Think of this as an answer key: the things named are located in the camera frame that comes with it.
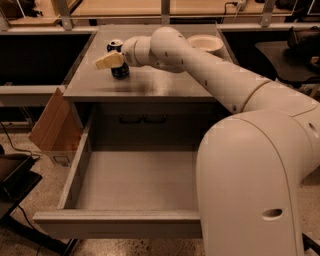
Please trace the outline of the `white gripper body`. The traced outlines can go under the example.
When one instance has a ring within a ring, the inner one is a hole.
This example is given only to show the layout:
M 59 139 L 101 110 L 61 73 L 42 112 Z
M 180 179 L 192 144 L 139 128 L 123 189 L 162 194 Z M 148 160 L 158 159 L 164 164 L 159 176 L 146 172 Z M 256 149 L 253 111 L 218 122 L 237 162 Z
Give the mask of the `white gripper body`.
M 142 36 L 131 37 L 126 40 L 121 48 L 121 53 L 123 55 L 124 62 L 128 66 L 141 67 L 142 64 L 138 61 L 136 56 L 136 45 L 142 39 Z

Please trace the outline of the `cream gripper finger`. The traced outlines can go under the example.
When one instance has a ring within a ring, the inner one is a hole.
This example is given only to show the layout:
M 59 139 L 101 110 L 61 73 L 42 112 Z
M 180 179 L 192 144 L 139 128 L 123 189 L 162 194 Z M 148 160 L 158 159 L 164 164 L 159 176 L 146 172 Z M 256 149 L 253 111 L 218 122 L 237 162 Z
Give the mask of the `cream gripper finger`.
M 116 50 L 112 50 L 94 61 L 94 65 L 98 70 L 120 68 L 123 64 L 123 56 Z

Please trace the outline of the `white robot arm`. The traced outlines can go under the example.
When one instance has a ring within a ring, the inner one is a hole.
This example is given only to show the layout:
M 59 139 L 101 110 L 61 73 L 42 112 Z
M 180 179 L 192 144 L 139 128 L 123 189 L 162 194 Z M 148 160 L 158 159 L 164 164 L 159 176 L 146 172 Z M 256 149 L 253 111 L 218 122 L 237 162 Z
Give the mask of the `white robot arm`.
M 189 44 L 172 27 L 126 40 L 99 69 L 186 71 L 231 115 L 208 130 L 196 184 L 206 256 L 305 256 L 297 189 L 319 156 L 319 104 Z

